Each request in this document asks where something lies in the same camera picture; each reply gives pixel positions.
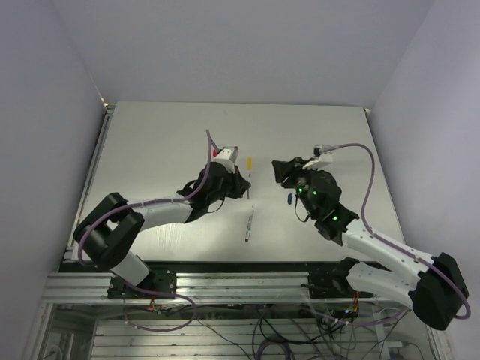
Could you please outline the yellow white pen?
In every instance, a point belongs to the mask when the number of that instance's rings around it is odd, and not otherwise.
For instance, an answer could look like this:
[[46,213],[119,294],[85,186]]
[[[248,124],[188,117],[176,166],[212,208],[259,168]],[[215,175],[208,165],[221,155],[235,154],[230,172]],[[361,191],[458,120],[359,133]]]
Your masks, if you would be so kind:
[[247,189],[247,199],[249,200],[251,197],[250,197],[250,190],[251,190],[251,170],[252,170],[252,167],[251,169],[248,169],[247,168],[247,180],[248,182],[250,183],[250,187]]

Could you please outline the blue white pen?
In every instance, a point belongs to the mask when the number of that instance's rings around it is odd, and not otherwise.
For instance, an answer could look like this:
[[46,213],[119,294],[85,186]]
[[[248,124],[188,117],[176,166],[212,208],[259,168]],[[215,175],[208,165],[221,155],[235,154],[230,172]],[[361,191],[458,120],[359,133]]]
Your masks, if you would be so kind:
[[249,242],[250,237],[251,237],[251,227],[254,219],[254,206],[251,206],[251,212],[247,220],[247,226],[246,226],[246,232],[245,232],[245,237],[244,241]]

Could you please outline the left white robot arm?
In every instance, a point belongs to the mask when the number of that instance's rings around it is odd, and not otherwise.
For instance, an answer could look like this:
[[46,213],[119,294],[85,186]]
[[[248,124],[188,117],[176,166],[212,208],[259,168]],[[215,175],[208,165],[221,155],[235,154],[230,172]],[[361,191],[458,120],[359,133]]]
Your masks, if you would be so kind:
[[224,165],[211,162],[198,179],[169,199],[135,207],[119,193],[108,194],[76,227],[73,238],[98,269],[124,279],[133,296],[144,298],[159,285],[155,273],[131,251],[137,236],[151,228],[196,221],[209,213],[213,203],[241,199],[250,188],[237,166],[229,172]]

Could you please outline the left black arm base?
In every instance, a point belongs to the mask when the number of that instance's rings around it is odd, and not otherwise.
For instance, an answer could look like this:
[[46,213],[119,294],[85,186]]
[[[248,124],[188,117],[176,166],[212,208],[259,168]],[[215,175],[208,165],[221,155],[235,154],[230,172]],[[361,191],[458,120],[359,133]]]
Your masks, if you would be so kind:
[[168,268],[147,266],[147,274],[140,276],[135,284],[119,274],[115,274],[107,289],[107,298],[113,300],[174,299],[177,277]]

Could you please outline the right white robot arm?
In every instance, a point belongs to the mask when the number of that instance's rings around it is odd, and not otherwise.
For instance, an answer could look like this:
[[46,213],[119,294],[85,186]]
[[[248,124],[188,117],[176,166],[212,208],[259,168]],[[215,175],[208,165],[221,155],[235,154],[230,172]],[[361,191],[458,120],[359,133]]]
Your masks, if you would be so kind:
[[355,212],[341,204],[342,191],[335,178],[317,169],[316,160],[295,157],[271,164],[276,183],[295,191],[324,239],[381,265],[375,268],[353,258],[340,261],[330,280],[336,295],[344,297],[353,291],[379,295],[413,310],[433,329],[448,328],[469,296],[452,256],[433,256],[368,229]]

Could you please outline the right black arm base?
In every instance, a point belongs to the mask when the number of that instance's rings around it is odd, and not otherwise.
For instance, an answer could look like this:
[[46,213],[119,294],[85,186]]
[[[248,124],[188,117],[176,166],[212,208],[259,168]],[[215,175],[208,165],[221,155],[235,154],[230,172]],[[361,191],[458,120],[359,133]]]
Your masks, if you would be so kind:
[[351,257],[340,262],[324,263],[310,272],[307,281],[300,287],[308,290],[311,299],[353,298],[356,291],[348,282],[347,275],[359,263],[358,259]]

